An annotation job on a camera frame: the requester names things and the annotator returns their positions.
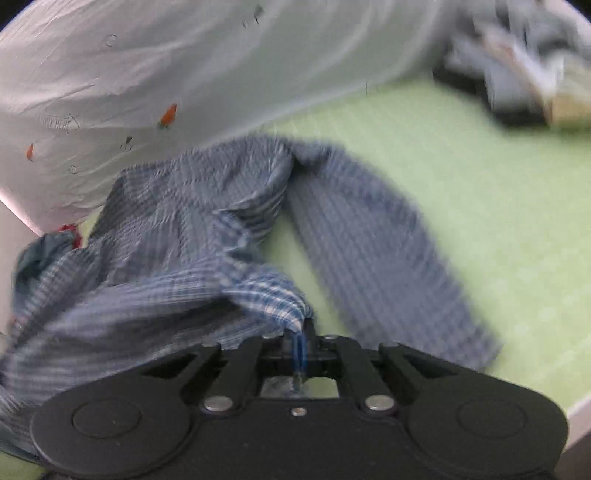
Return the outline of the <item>blue plaid shirt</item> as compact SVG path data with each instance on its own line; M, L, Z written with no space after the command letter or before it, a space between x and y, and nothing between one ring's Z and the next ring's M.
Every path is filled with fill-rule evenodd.
M500 345L474 319L418 210L346 151L266 135L124 170L85 246L46 269L1 358L1 438L34 448L59 392L204 342L301 331L311 305L260 254L286 213L349 333L475 370Z

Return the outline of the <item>folded grey and cream clothes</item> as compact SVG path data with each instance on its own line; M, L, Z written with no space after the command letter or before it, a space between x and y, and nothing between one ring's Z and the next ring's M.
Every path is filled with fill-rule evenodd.
M433 78L505 127L588 128L590 24L544 1L467 1Z

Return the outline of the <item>red garment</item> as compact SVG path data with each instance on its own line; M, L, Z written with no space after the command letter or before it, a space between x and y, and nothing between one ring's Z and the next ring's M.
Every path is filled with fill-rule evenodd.
M74 249L78 249L82 246L83 239L75 224L63 225L59 228L59 232L69 232L73 236L72 245Z

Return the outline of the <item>green grid mat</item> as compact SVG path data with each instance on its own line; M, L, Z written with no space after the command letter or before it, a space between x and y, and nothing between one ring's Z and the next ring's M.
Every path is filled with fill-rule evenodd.
M266 124L341 144L419 207L479 315L493 371L548 395L588 430L590 134L505 129L430 81L384 87Z

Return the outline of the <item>blue denim garment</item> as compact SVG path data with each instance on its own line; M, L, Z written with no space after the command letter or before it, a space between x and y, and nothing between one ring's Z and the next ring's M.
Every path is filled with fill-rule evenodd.
M27 298L43 272L62 255L74 250L69 232L44 234L29 244L18 256L13 272L11 310L15 317L23 314Z

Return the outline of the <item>white printed carrot sheet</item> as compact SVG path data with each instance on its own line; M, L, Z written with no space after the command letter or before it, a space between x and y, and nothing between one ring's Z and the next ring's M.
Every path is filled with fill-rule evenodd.
M455 1L34 1L1 32L1 198L47 231L125 168L433 63Z

